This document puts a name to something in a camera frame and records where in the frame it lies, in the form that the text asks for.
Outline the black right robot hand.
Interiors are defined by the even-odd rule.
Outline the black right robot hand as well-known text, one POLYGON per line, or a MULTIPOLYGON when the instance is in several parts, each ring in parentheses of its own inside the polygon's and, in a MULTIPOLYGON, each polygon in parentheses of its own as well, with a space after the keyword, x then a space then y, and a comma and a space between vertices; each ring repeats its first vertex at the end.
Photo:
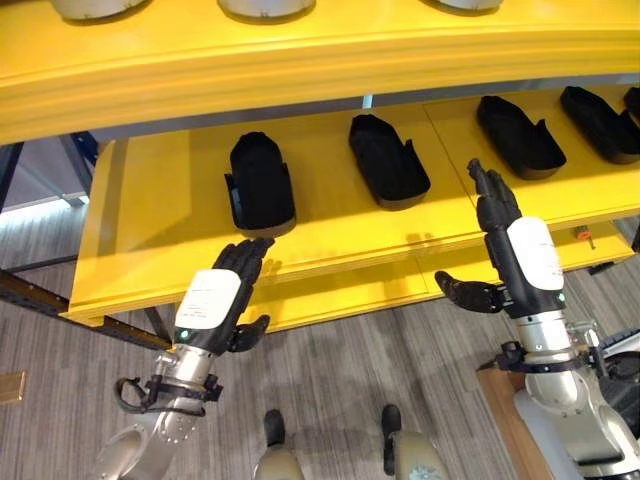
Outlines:
POLYGON ((462 281, 438 271, 435 280, 442 293, 465 310, 504 310, 513 319, 563 310, 564 276, 547 224, 521 213, 497 171, 484 169, 477 159, 467 169, 478 194, 476 213, 484 244, 501 283, 462 281))

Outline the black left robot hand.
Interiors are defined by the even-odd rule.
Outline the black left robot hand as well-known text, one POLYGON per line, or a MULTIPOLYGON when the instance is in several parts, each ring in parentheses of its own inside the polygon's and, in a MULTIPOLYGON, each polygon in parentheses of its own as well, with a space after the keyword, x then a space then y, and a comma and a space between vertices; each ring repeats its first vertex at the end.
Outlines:
POLYGON ((228 244, 212 267, 196 272, 178 308, 175 343, 214 356, 255 347, 266 333, 270 316, 241 324, 272 238, 228 244))

